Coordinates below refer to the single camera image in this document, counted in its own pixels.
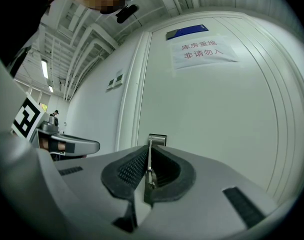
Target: person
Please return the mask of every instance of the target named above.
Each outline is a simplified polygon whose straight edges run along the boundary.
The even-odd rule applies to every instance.
[[[54,113],[51,113],[50,114],[50,117],[52,116],[52,117],[54,117],[54,116],[56,116],[56,115],[58,115],[59,114],[59,112],[58,112],[58,110],[56,110],[56,111],[54,111]]]
[[[53,1],[0,0],[0,59],[13,77],[36,41],[41,18]],[[77,1],[108,14],[124,7],[127,0]]]

